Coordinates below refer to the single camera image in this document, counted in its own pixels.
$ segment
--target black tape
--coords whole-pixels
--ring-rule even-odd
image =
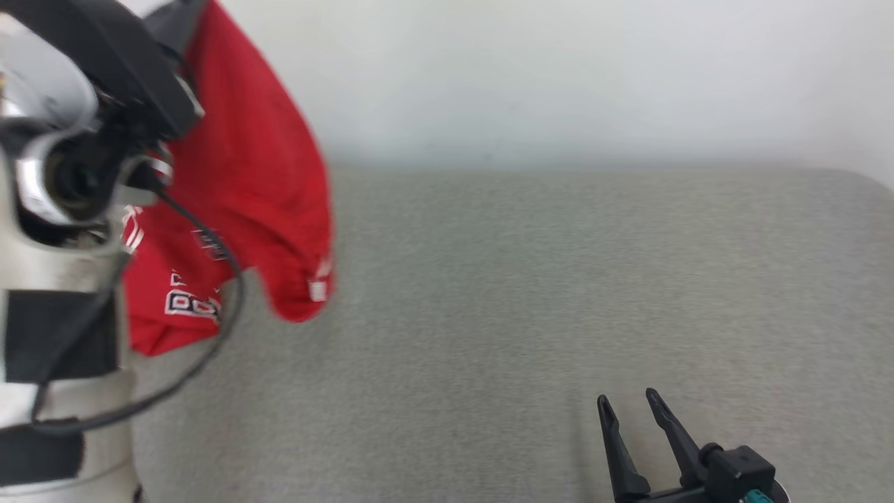
[[[76,479],[84,435],[51,437],[29,425],[0,430],[0,487]]]
[[[51,335],[64,329],[73,315],[87,309],[93,294],[15,290],[6,312],[6,381],[35,384],[46,364]],[[118,339],[114,298],[93,329],[72,347],[51,380],[101,377],[118,368]]]

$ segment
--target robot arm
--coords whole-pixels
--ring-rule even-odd
[[[0,11],[32,30],[0,48],[0,502],[130,503],[127,419],[173,391],[131,402],[112,203],[137,170],[157,183],[151,168],[170,168],[146,152],[164,154],[202,110],[114,0]]]
[[[597,401],[599,422],[616,503],[789,503],[789,495],[776,481],[776,468],[752,448],[726,451],[710,443],[699,449],[657,391],[647,389],[645,398],[670,442],[680,487],[652,492],[624,445],[618,416],[602,395]]]

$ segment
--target white wall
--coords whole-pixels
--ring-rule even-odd
[[[890,0],[223,3],[334,166],[786,164],[894,186]]]

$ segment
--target red cloth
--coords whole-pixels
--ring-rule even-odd
[[[328,182],[313,137],[217,2],[209,3],[187,61],[206,115],[170,145],[169,192],[222,237],[243,268],[257,268],[281,317],[307,320],[333,279]],[[218,289],[232,278],[227,261],[162,202],[132,209],[128,220],[124,241],[140,236],[125,276],[134,349],[155,355],[212,337]]]

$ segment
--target gray cushion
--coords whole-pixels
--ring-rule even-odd
[[[333,174],[339,287],[260,287],[207,374],[137,422],[153,500],[611,500],[606,393],[654,489],[644,398],[747,443],[795,501],[889,500],[894,197],[825,171]],[[138,361],[141,389],[204,349]]]

